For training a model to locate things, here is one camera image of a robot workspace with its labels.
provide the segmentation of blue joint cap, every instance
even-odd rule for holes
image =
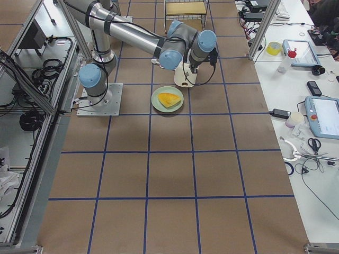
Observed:
[[[92,88],[96,86],[96,84],[101,79],[100,68],[93,63],[85,65],[79,71],[79,79],[81,84],[83,84],[83,86],[86,88]]]
[[[179,20],[173,20],[170,27],[168,28],[168,31],[167,31],[167,37],[171,37],[173,32],[175,31],[175,29],[180,25],[182,24],[181,21]]]
[[[198,46],[206,53],[211,52],[217,44],[217,36],[211,30],[204,30],[198,35]]]
[[[165,50],[160,54],[159,62],[166,70],[174,70],[181,62],[182,54],[176,50]]]

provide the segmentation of blue and white device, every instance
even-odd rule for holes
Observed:
[[[284,40],[282,42],[285,55],[287,55],[289,49],[297,49],[297,56],[292,62],[294,67],[312,67],[314,65],[321,65],[317,57],[317,53],[314,51],[309,41],[300,40]]]
[[[339,99],[307,96],[305,108],[314,136],[339,139]]]

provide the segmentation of white cup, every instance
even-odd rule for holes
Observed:
[[[304,121],[304,116],[300,112],[292,112],[285,125],[288,128],[294,128],[297,124],[304,123]]]

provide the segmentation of yellow food item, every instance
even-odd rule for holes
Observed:
[[[158,100],[161,104],[164,105],[164,107],[172,107],[175,104],[179,103],[181,101],[181,98],[176,94],[160,93],[158,94]]]

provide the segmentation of plate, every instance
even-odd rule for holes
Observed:
[[[172,107],[165,107],[164,105],[161,104],[161,102],[158,100],[158,94],[161,93],[170,93],[170,94],[175,94],[177,96],[180,97],[181,101],[179,102],[179,104],[175,104]],[[184,103],[184,96],[181,93],[181,91],[175,87],[172,86],[163,86],[160,87],[158,89],[156,89],[151,97],[151,102],[154,108],[156,108],[157,110],[161,111],[161,112],[173,112],[178,110],[182,104]]]

